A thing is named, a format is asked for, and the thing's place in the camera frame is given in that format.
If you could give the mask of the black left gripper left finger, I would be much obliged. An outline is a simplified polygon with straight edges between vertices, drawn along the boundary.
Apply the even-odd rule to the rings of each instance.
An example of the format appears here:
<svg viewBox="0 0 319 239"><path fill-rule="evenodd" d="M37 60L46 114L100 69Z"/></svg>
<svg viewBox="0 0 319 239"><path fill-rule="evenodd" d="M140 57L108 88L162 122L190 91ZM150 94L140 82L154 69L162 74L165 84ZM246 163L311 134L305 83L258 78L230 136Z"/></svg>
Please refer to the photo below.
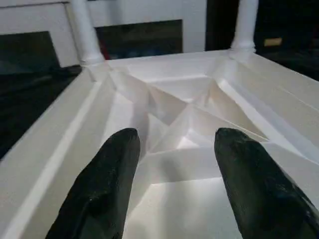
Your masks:
<svg viewBox="0 0 319 239"><path fill-rule="evenodd" d="M139 157L135 128L112 134L76 177L46 238L122 238Z"/></svg>

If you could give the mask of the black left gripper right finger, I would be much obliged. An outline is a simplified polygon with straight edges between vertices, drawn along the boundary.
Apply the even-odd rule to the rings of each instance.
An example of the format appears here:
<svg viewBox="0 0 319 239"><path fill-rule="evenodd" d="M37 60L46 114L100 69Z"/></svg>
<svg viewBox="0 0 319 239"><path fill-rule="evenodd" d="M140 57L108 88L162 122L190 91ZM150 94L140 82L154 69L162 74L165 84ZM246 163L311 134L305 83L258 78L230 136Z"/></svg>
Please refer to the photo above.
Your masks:
<svg viewBox="0 0 319 239"><path fill-rule="evenodd" d="M221 127L214 152L244 239L317 239L319 211L260 142Z"/></svg>

